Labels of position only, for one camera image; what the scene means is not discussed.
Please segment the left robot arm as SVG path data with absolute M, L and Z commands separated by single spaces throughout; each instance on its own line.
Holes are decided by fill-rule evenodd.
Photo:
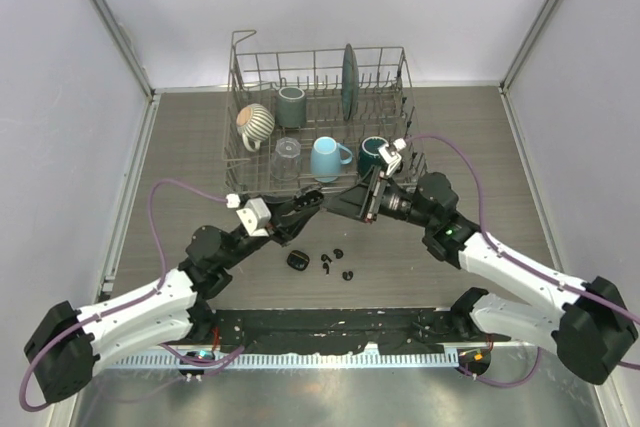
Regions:
M 36 380 L 45 405 L 61 402 L 87 386 L 102 370 L 155 345 L 186 340 L 205 344 L 213 332 L 209 300 L 231 282 L 230 270 L 270 242 L 294 240 L 319 212 L 324 196 L 307 188 L 292 197 L 230 194 L 223 204 L 240 223 L 230 232 L 205 225 L 175 268 L 163 266 L 158 280 L 109 300 L 74 308 L 52 306 L 24 347 L 29 362 L 19 388 L 28 411 L 27 386 Z

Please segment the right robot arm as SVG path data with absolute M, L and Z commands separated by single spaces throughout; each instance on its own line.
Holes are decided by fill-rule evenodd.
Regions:
M 421 176 L 412 192 L 370 171 L 332 196 L 329 212 L 364 223 L 387 216 L 419 226 L 437 260 L 478 275 L 517 296 L 511 302 L 473 288 L 452 306 L 451 327 L 465 342 L 484 333 L 504 335 L 558 357 L 574 375 L 603 384 L 638 340 L 617 286 L 587 282 L 548 268 L 498 242 L 457 210 L 458 196 L 439 172 Z

